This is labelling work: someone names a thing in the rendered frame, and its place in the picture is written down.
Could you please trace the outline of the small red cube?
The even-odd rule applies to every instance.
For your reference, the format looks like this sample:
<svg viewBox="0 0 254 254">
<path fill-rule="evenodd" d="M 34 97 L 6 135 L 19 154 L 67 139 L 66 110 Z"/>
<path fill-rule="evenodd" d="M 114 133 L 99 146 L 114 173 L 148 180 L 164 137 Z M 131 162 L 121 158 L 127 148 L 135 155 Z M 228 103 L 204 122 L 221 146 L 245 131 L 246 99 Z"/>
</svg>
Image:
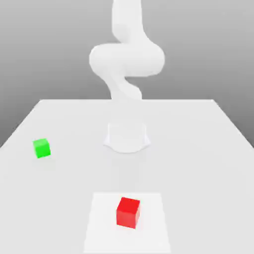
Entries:
<svg viewBox="0 0 254 254">
<path fill-rule="evenodd" d="M 122 197 L 116 210 L 119 226 L 135 229 L 140 216 L 140 200 Z"/>
</svg>

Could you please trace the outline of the small green cube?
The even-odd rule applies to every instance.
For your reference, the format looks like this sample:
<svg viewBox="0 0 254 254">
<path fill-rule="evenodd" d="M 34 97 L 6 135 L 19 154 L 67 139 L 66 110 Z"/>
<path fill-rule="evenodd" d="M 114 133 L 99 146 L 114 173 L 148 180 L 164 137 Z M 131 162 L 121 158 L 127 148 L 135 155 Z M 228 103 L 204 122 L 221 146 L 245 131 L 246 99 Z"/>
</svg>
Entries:
<svg viewBox="0 0 254 254">
<path fill-rule="evenodd" d="M 50 144 L 46 138 L 33 141 L 33 147 L 37 158 L 46 157 L 51 154 Z"/>
</svg>

